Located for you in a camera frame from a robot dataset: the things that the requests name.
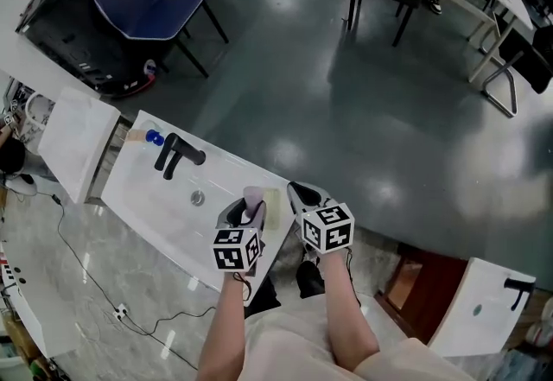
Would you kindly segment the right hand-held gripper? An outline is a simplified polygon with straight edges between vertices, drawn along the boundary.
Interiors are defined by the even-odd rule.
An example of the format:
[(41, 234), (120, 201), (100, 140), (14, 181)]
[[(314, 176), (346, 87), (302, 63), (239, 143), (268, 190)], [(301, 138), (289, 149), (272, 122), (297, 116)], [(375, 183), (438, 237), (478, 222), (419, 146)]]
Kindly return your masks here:
[[(326, 206), (333, 198), (328, 191), (306, 182), (286, 187), (292, 212), (300, 217), (301, 239), (320, 254), (347, 248), (353, 243), (355, 218), (346, 203)], [(303, 213), (305, 206), (326, 206)]]

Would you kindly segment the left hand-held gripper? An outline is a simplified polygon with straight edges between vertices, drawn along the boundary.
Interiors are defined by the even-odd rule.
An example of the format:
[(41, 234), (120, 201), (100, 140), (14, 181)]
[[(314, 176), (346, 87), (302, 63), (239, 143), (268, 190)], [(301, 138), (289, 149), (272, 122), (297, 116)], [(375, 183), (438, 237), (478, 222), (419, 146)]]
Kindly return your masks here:
[(235, 200), (218, 216), (216, 232), (211, 243), (213, 267), (222, 272), (236, 271), (247, 276), (257, 274), (257, 261), (262, 256), (261, 236), (267, 206), (264, 200), (256, 206), (249, 225), (241, 225), (246, 209), (245, 199)]

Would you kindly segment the small pink cup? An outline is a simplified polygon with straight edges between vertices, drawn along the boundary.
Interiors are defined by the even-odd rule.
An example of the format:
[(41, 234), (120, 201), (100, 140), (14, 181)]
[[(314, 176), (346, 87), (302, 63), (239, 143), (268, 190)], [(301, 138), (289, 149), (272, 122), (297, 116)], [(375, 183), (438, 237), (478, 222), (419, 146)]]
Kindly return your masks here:
[(245, 187), (243, 198), (245, 200), (245, 214), (251, 219), (255, 215), (258, 205), (263, 201), (264, 190), (257, 186)]

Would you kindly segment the pale sponge block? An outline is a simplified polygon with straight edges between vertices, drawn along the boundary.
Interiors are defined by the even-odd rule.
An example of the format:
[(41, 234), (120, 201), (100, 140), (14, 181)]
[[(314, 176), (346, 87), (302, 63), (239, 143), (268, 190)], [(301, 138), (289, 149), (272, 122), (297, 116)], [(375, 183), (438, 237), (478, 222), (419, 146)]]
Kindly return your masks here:
[(266, 205), (263, 235), (278, 231), (281, 224), (281, 191), (278, 188), (263, 187), (263, 201)]

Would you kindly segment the person's left forearm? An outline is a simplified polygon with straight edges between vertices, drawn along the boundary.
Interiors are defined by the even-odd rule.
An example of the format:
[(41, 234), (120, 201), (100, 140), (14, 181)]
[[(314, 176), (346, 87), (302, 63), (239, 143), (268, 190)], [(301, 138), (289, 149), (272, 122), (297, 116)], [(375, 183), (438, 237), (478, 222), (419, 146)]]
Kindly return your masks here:
[(196, 381), (237, 381), (245, 360), (245, 310), (241, 273), (225, 273), (198, 364)]

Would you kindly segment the person's right black shoe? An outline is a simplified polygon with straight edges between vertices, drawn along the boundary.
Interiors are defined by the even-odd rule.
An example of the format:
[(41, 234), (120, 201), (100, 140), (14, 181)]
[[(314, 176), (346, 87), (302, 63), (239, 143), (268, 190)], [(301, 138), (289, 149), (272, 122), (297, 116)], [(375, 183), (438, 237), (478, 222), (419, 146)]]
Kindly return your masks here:
[(325, 283), (320, 270), (312, 261), (300, 263), (296, 272), (296, 282), (302, 299), (325, 293)]

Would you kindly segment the black thick basin faucet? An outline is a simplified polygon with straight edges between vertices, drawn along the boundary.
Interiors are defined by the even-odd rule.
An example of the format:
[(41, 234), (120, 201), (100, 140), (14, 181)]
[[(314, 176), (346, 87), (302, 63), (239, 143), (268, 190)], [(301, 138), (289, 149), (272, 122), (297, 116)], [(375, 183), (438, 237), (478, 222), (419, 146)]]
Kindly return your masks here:
[(200, 166), (205, 162), (207, 156), (204, 151), (196, 149), (176, 133), (169, 133), (165, 137), (161, 153), (156, 159), (155, 170), (162, 172), (162, 177), (170, 181), (182, 158)]

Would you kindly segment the white washbasin on dark cabinet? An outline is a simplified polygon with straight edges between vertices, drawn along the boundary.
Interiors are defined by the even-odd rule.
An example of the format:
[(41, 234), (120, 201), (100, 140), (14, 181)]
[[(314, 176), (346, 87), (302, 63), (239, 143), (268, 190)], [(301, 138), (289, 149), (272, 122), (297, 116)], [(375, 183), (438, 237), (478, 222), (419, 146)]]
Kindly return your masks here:
[[(164, 137), (176, 133), (206, 153), (206, 161), (193, 165), (183, 159), (170, 181), (155, 170), (161, 147), (146, 143), (139, 131), (158, 130)], [(131, 229), (163, 255), (206, 286), (220, 290), (223, 272), (213, 267), (213, 242), (219, 214), (243, 195), (248, 186), (281, 191), (281, 224), (278, 231), (261, 236), (262, 256), (257, 274), (249, 276), (245, 302), (250, 303), (274, 263), (295, 216), (286, 194), (284, 178), (212, 145), (146, 111), (137, 114), (101, 195), (103, 202)], [(206, 198), (193, 206), (191, 193), (200, 189)]]

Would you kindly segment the person's beige shirt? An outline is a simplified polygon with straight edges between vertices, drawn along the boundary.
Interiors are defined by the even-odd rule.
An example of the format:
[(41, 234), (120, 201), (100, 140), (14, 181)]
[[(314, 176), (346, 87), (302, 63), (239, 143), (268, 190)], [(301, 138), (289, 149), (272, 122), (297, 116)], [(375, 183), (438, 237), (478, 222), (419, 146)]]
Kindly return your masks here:
[(238, 381), (475, 381), (417, 339), (386, 346), (352, 370), (338, 366), (327, 335), (325, 297), (316, 295), (245, 320)]

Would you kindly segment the white washbasin on wooden cabinet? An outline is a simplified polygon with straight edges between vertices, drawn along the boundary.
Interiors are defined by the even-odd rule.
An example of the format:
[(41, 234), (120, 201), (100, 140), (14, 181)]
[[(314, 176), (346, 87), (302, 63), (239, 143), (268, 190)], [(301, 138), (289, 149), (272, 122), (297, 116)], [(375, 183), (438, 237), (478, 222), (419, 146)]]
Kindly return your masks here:
[[(523, 294), (511, 311), (518, 292), (505, 289), (504, 281), (536, 283), (535, 277), (477, 257), (449, 257), (407, 244), (400, 244), (397, 254), (397, 267), (376, 300), (406, 336), (443, 357), (488, 355), (504, 348), (528, 298)], [(478, 304), (482, 310), (473, 316)]]

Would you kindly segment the black slim basin faucet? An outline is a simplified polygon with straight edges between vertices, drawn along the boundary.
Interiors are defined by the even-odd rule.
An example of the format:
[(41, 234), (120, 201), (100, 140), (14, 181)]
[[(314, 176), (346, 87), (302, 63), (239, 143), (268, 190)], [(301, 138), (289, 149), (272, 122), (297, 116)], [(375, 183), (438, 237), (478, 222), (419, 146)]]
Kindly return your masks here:
[(528, 295), (528, 298), (524, 304), (524, 308), (527, 307), (528, 302), (535, 289), (535, 283), (517, 280), (513, 278), (506, 278), (504, 281), (504, 288), (516, 290), (518, 292), (515, 302), (511, 305), (511, 311), (515, 311), (518, 308), (518, 304), (520, 303), (521, 299), (523, 298), (523, 294)]

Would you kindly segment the blue chair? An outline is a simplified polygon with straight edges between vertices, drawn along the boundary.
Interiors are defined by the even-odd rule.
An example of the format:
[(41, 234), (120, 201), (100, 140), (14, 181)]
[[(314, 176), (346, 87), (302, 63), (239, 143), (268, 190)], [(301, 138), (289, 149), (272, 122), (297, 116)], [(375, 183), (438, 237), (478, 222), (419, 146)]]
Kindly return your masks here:
[(128, 41), (170, 43), (178, 47), (203, 77), (209, 74), (180, 34), (198, 9), (203, 9), (224, 42), (229, 39), (208, 6), (207, 0), (93, 0), (98, 12)]

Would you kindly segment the black cart with red base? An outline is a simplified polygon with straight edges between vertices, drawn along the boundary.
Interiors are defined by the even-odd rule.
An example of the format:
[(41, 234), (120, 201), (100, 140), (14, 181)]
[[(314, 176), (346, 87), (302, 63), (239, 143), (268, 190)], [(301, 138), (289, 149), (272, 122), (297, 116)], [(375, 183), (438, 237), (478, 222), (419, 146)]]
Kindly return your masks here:
[(93, 0), (30, 0), (16, 32), (102, 96), (126, 97), (156, 79), (154, 59), (131, 48)]

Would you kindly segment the black cantilever chair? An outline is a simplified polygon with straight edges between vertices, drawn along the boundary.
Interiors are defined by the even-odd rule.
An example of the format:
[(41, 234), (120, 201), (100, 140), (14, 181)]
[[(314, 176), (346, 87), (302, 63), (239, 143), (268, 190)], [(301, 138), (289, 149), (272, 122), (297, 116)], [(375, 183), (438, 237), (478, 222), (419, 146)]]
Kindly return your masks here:
[[(499, 56), (501, 60), (492, 58), (498, 69), (483, 81), (480, 94), (507, 117), (515, 117), (518, 101), (511, 69), (518, 72), (536, 94), (542, 94), (548, 89), (553, 81), (553, 25), (538, 28), (532, 42), (512, 29), (499, 47)], [(501, 75), (505, 75), (508, 80), (510, 107), (489, 91), (489, 86)]]

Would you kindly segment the plastic-wrapped panel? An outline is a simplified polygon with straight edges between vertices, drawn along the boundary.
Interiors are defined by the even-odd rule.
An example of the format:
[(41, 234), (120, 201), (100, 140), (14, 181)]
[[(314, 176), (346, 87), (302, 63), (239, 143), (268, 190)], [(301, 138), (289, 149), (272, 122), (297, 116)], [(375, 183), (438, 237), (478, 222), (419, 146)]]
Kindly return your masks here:
[(553, 357), (511, 350), (487, 381), (553, 381)]

